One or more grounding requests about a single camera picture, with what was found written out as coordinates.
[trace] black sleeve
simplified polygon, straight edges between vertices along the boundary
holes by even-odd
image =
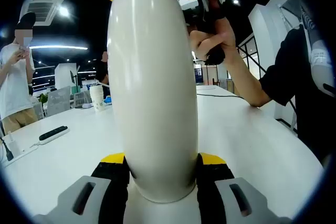
[[[303,28],[291,30],[277,53],[275,64],[270,66],[259,80],[265,93],[276,102],[286,106],[295,95],[297,59],[302,57]]]

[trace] black hair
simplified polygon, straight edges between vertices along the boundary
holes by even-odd
[[[107,63],[98,61],[96,64],[96,79],[101,82],[107,74]]]
[[[29,85],[28,85],[28,92],[29,92],[30,95],[33,95],[33,93],[34,93],[33,88]]]

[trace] white table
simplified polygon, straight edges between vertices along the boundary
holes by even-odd
[[[197,93],[232,95],[217,86],[198,86]],[[268,199],[279,216],[292,218],[318,183],[322,166],[309,149],[273,118],[233,97],[197,96],[199,152],[223,158],[235,177],[243,177]],[[122,152],[113,106],[95,113],[72,109],[13,133],[21,146],[66,125],[70,132],[39,146],[4,169],[9,184],[29,215],[46,214],[57,196],[100,160]],[[200,223],[197,189],[171,204],[156,204],[139,195],[130,182],[124,223]]]

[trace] white cylindrical object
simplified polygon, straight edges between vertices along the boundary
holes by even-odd
[[[90,96],[96,112],[104,110],[104,92],[101,85],[90,87]]]
[[[156,202],[192,191],[197,103],[186,24],[177,0],[113,0],[109,82],[125,157],[139,192]]]

